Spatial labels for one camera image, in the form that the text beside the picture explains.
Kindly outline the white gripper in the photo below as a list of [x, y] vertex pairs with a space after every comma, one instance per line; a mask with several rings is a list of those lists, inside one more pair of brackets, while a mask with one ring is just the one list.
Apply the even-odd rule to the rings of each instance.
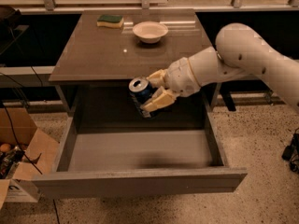
[[198, 84], [190, 62], [187, 58], [171, 63], [165, 69], [160, 69], [147, 77], [147, 80], [153, 88], [159, 88], [152, 97], [145, 102], [141, 109], [153, 112], [158, 109], [170, 106], [177, 98], [189, 97], [200, 91], [201, 86]]

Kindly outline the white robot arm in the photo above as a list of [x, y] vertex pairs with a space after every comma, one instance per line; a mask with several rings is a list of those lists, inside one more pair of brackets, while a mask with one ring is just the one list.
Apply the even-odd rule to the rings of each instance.
[[156, 92], [141, 108], [151, 112], [188, 97], [211, 83], [254, 75], [299, 112], [299, 62], [273, 49], [253, 29], [231, 23], [219, 31], [215, 45], [183, 57], [148, 76]]

